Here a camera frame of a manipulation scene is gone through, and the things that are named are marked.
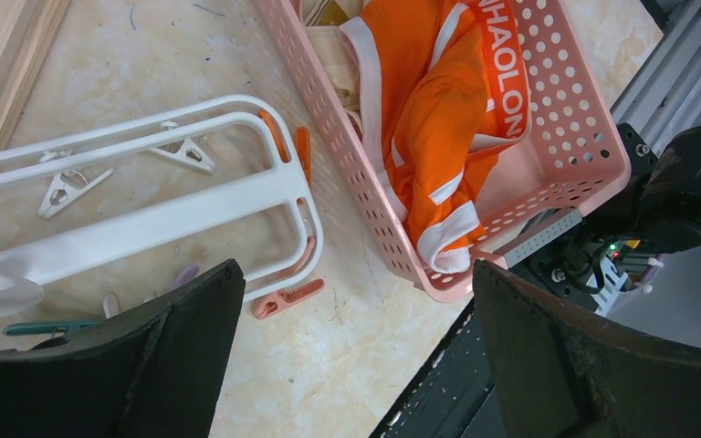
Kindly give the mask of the wooden drying rack frame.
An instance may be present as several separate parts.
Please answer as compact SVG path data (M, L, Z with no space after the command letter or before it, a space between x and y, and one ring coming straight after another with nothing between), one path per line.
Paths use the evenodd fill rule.
M13 135L70 4L0 1L0 151Z

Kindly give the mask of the pink perforated plastic basket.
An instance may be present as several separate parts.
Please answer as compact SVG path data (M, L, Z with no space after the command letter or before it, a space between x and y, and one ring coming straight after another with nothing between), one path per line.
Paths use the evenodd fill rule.
M438 302L468 295L468 273L442 276L419 261L330 87L300 21L298 2L256 6L337 165L338 180L352 193L389 270ZM569 231L621 191L631 174L562 2L517 1L514 11L531 83L532 130L501 154L492 171L479 203L488 230L472 250L503 267Z

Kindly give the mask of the white plastic clip hanger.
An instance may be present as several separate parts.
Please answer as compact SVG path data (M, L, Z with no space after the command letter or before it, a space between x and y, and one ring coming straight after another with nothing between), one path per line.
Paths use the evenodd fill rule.
M230 94L105 128L0 151L0 189L245 125L272 161L268 170L138 211L0 252L0 317L39 303L44 287L98 266L283 206L296 228L296 250L247 273L244 301L305 280L325 235L288 125L262 99Z

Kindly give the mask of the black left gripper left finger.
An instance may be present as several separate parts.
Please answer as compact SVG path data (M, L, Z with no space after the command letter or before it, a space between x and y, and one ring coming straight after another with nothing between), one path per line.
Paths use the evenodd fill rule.
M0 351L0 437L205 437L246 287L229 259L32 349Z

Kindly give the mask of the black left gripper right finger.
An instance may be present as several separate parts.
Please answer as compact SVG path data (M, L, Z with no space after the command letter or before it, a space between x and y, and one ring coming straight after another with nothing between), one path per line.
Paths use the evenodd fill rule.
M476 316L510 437L701 437L701 348L645 334L486 261Z

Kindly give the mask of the orange underwear white trim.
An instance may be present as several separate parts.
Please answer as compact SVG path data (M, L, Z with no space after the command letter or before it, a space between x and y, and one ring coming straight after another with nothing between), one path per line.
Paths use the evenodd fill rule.
M371 1L340 27L360 78L362 145L421 261L451 275L484 235L476 201L530 130L510 1Z

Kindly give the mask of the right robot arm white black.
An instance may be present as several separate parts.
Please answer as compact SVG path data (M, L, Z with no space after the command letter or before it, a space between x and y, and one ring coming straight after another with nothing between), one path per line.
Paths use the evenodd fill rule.
M513 269L601 315L620 295L650 292L664 256L701 246L701 126L674 136L661 153L629 124L618 131L631 161L628 185Z

